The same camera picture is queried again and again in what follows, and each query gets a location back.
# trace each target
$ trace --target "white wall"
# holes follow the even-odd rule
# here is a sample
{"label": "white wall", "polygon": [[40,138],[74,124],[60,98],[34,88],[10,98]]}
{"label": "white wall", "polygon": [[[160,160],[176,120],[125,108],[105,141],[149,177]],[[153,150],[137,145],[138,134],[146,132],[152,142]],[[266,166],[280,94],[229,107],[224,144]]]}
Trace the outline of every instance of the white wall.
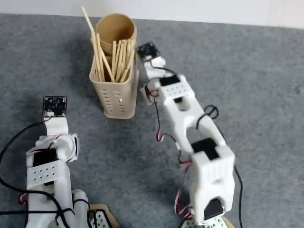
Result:
{"label": "white wall", "polygon": [[304,0],[0,0],[0,13],[82,16],[80,6],[92,17],[304,28]]}

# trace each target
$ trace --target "beige plastic container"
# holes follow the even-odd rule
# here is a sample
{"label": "beige plastic container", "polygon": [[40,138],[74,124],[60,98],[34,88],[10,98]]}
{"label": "beige plastic container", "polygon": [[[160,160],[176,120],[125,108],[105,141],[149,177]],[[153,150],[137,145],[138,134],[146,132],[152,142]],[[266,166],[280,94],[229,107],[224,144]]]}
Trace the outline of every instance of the beige plastic container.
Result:
{"label": "beige plastic container", "polygon": [[109,14],[99,20],[96,33],[100,36],[100,45],[104,53],[112,56],[113,41],[136,39],[137,28],[133,21],[124,14]]}
{"label": "beige plastic container", "polygon": [[95,57],[93,59],[89,77],[104,107],[104,114],[108,118],[130,119],[135,114],[139,77],[135,61],[132,70],[128,74],[128,78],[124,83],[100,82],[97,75]]}

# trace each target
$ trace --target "gray carpet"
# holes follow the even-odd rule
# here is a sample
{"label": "gray carpet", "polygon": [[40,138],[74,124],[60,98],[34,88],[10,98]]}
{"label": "gray carpet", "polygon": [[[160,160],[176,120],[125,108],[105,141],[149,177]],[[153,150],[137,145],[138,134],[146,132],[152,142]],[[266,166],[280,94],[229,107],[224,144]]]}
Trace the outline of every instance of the gray carpet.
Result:
{"label": "gray carpet", "polygon": [[[0,147],[41,120],[44,95],[67,95],[69,129],[81,140],[79,159],[69,165],[73,188],[91,203],[108,204],[123,228],[177,228],[173,203],[183,173],[175,146],[170,139],[156,142],[155,109],[140,95],[131,120],[103,116],[88,79],[93,52],[85,19],[0,15],[0,21]],[[201,105],[219,107],[216,123],[244,180],[244,227],[303,227],[304,30],[135,23],[138,44],[152,40],[167,67],[187,77]],[[162,131],[170,132],[160,115]],[[25,187],[25,152],[43,134],[38,127],[11,147],[1,164],[5,180]],[[191,141],[196,137],[190,132]],[[239,227],[235,180],[226,216]],[[3,187],[0,202],[0,210],[23,208]],[[0,227],[23,223],[23,216],[0,217]]]}

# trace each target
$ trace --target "circuit board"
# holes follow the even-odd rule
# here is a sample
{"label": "circuit board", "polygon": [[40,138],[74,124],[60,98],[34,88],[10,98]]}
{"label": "circuit board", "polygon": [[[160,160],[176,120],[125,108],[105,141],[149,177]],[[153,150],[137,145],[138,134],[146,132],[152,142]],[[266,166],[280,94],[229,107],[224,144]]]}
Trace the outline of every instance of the circuit board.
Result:
{"label": "circuit board", "polygon": [[66,117],[67,115],[66,96],[45,96],[43,97],[43,117]]}
{"label": "circuit board", "polygon": [[136,53],[144,63],[161,56],[153,42],[149,42],[139,46],[136,49]]}

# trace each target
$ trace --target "robotic arm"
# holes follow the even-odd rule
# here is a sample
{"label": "robotic arm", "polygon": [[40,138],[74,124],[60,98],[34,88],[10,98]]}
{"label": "robotic arm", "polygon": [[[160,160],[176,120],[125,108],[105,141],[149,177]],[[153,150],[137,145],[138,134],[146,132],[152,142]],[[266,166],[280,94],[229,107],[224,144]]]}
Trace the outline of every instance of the robotic arm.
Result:
{"label": "robotic arm", "polygon": [[[155,99],[163,106],[171,123],[181,157],[192,161],[194,181],[190,187],[190,212],[195,223],[203,225],[232,208],[234,153],[212,119],[204,113],[185,76],[166,74],[165,60],[155,45],[144,44],[137,48],[137,54],[153,90],[158,91]],[[186,132],[191,127],[207,138],[190,144]]]}
{"label": "robotic arm", "polygon": [[[71,190],[70,171],[67,162],[78,158],[78,137],[68,133],[66,119],[66,97],[44,97],[43,116],[47,135],[41,136],[36,146],[27,152],[27,189],[40,190],[54,195],[63,209],[73,209],[64,213],[71,228],[88,228],[85,203],[75,203],[79,199],[87,201],[81,190]],[[55,204],[46,196],[29,194],[30,211],[56,211]],[[56,219],[55,214],[29,214],[26,228],[46,228]],[[61,218],[57,220],[64,228]]]}

